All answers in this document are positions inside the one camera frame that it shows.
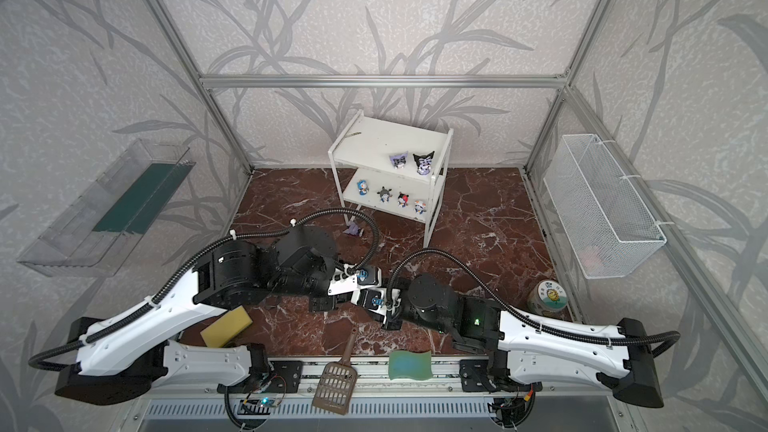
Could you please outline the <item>purple dress Kuromi figure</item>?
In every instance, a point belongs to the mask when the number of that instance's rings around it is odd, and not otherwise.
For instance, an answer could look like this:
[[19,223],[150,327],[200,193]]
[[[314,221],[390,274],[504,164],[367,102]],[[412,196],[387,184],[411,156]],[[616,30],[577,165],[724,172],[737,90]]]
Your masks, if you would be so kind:
[[352,237],[361,237],[364,230],[356,222],[350,221],[343,233]]

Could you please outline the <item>white hooded Doraemon figure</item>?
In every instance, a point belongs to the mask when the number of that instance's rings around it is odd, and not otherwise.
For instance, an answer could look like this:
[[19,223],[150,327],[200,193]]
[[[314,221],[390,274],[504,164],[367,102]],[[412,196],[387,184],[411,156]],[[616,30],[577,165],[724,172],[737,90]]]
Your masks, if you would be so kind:
[[427,211],[427,205],[423,200],[415,200],[414,210],[417,214],[424,214]]

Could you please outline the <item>red hat Doraemon figure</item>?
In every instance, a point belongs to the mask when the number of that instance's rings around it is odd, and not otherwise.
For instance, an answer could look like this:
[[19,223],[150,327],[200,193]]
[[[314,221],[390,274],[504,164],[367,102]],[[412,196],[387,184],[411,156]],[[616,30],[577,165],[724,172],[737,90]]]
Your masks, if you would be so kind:
[[398,206],[399,207],[406,208],[408,206],[408,203],[409,203],[409,195],[400,192],[398,194],[397,202],[398,202]]

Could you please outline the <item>small grey bunny figure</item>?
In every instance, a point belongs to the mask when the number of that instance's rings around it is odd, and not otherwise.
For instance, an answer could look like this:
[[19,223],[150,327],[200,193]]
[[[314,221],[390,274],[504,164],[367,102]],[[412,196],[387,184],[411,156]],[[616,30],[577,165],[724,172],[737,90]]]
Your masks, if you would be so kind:
[[380,201],[382,203],[388,203],[390,201],[390,199],[391,199],[391,189],[390,188],[382,187],[377,192],[377,194],[378,194],[379,199],[380,199]]

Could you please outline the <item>purple striped Kuromi figure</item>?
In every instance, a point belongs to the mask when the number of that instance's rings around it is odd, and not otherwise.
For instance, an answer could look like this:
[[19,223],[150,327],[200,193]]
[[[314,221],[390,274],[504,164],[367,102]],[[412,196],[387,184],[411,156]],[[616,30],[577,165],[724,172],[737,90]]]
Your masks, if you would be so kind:
[[392,167],[396,170],[402,170],[405,168],[407,164],[408,159],[408,153],[399,153],[389,156],[390,163]]

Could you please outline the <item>purple bat Kuromi figure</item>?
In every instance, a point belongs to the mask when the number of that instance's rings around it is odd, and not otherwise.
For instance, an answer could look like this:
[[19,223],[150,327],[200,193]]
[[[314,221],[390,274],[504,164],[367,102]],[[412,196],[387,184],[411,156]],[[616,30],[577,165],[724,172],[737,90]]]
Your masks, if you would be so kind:
[[432,171],[432,161],[435,152],[432,151],[427,154],[419,155],[414,154],[413,159],[416,165],[417,174],[420,176],[428,176]]

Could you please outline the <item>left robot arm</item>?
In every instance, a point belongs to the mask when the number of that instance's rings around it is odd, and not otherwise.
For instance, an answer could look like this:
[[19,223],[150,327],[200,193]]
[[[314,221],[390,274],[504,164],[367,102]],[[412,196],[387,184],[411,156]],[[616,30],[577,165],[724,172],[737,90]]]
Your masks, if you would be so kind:
[[[356,263],[342,260],[333,237],[312,224],[336,214],[355,216],[371,229],[372,243]],[[65,344],[32,355],[28,365],[57,373],[56,396],[99,406],[183,379],[239,387],[269,373],[262,347],[190,347],[175,336],[270,295],[303,296],[313,311],[332,310],[381,286],[382,272],[370,263],[379,242],[375,221],[349,208],[320,210],[281,230],[232,232],[194,253],[131,309],[74,321]]]

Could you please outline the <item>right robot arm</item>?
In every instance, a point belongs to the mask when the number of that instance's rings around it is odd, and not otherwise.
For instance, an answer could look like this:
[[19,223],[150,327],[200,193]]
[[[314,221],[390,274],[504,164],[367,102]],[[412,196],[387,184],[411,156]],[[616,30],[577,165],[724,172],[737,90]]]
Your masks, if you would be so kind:
[[486,298],[457,293],[428,273],[400,279],[399,264],[385,287],[359,304],[384,328],[405,322],[449,335],[456,350],[489,357],[487,381],[493,390],[567,382],[606,389],[630,405],[664,405],[656,358],[677,343],[677,331],[648,334],[639,320],[585,325],[521,311],[501,300],[487,284]]

